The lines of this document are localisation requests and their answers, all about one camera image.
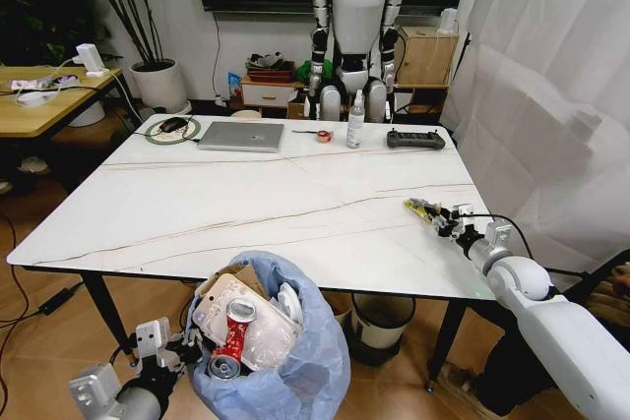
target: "white marble tabletop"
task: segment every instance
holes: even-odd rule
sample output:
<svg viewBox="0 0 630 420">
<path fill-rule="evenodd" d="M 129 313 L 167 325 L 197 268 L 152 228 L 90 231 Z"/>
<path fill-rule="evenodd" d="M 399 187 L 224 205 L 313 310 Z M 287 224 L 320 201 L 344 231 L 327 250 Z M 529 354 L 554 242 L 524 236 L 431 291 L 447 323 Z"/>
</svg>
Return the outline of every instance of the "white marble tabletop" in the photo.
<svg viewBox="0 0 630 420">
<path fill-rule="evenodd" d="M 140 131 L 163 118 L 154 115 Z M 195 119 L 202 132 L 234 120 Z M 462 250 L 403 206 L 418 197 L 485 210 L 444 129 L 443 150 L 390 150 L 391 126 L 365 124 L 363 145 L 351 150 L 347 123 L 265 121 L 285 123 L 278 153 L 157 146 L 132 135 L 8 262 L 205 278 L 256 249 L 293 261 L 320 287 L 493 298 Z M 291 132 L 320 129 L 334 132 L 330 143 Z"/>
</svg>

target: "white curtain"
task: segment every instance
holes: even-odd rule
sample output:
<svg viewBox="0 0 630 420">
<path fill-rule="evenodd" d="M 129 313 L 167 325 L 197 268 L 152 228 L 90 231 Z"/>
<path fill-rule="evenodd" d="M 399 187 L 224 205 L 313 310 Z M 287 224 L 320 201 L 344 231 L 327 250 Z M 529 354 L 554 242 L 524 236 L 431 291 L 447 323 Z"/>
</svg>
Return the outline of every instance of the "white curtain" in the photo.
<svg viewBox="0 0 630 420">
<path fill-rule="evenodd" d="M 442 123 L 488 207 L 544 266 L 629 248 L 630 0 L 476 0 L 470 31 Z"/>
</svg>

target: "black remote controller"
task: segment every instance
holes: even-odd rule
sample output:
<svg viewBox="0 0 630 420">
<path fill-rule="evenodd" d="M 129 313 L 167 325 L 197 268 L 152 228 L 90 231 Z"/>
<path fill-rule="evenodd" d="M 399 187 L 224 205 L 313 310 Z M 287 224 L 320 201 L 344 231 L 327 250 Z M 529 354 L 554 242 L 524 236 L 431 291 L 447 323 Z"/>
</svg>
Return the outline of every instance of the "black remote controller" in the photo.
<svg viewBox="0 0 630 420">
<path fill-rule="evenodd" d="M 442 150 L 444 145 L 446 143 L 438 135 L 437 130 L 429 133 L 402 133 L 393 128 L 391 132 L 387 132 L 387 146 L 390 148 L 411 147 Z"/>
</svg>

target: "spray bottle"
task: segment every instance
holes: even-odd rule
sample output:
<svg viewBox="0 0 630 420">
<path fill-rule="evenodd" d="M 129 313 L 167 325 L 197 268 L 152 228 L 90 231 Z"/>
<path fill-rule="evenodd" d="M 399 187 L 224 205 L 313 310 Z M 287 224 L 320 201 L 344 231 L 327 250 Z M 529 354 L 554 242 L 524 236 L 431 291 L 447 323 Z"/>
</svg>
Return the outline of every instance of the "spray bottle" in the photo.
<svg viewBox="0 0 630 420">
<path fill-rule="evenodd" d="M 358 90 L 354 97 L 354 104 L 347 117 L 346 146 L 358 148 L 361 146 L 361 129 L 365 120 L 365 107 L 363 106 L 363 91 Z"/>
</svg>

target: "computer mouse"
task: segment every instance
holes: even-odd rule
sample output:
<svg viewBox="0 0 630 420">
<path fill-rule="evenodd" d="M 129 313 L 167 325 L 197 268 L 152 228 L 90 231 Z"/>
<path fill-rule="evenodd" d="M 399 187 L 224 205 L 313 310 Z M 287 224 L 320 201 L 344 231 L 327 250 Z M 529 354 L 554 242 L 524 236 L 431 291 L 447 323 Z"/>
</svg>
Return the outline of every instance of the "computer mouse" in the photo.
<svg viewBox="0 0 630 420">
<path fill-rule="evenodd" d="M 188 119 L 183 117 L 170 117 L 161 122 L 159 129 L 165 133 L 174 132 L 180 128 L 184 128 L 188 123 Z"/>
</svg>

